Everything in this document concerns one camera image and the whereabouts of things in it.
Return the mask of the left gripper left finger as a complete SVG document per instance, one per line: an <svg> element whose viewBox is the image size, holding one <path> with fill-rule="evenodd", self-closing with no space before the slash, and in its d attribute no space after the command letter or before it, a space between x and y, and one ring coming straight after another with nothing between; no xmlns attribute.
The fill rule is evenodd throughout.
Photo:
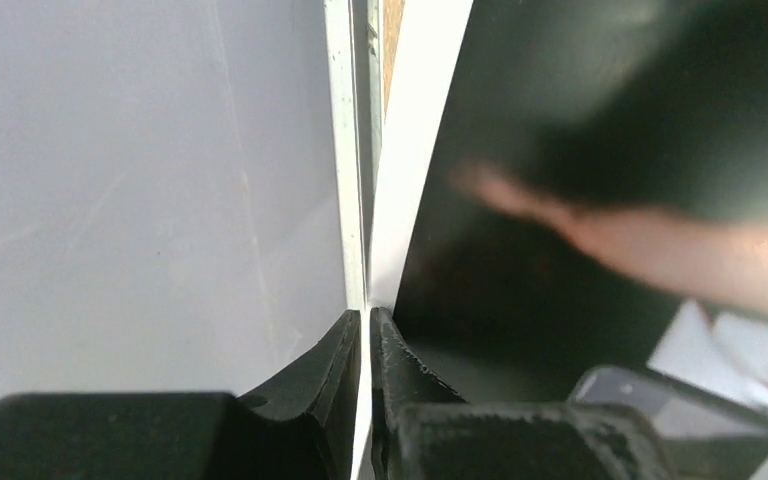
<svg viewBox="0 0 768 480"><path fill-rule="evenodd" d="M0 479L348 479L360 314L242 396L23 393L0 400Z"/></svg>

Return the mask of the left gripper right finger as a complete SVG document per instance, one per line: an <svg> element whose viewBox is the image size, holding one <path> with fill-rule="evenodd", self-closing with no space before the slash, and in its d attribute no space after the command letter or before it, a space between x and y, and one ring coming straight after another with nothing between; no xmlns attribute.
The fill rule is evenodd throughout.
<svg viewBox="0 0 768 480"><path fill-rule="evenodd" d="M618 405L469 403L415 354L389 310L370 312L378 479L673 479L651 424Z"/></svg>

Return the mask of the printed photo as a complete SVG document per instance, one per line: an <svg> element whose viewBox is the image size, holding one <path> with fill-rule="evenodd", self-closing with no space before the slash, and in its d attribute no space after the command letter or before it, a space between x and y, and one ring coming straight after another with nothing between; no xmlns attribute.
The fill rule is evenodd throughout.
<svg viewBox="0 0 768 480"><path fill-rule="evenodd" d="M405 1L368 301L469 403L768 479L768 1Z"/></svg>

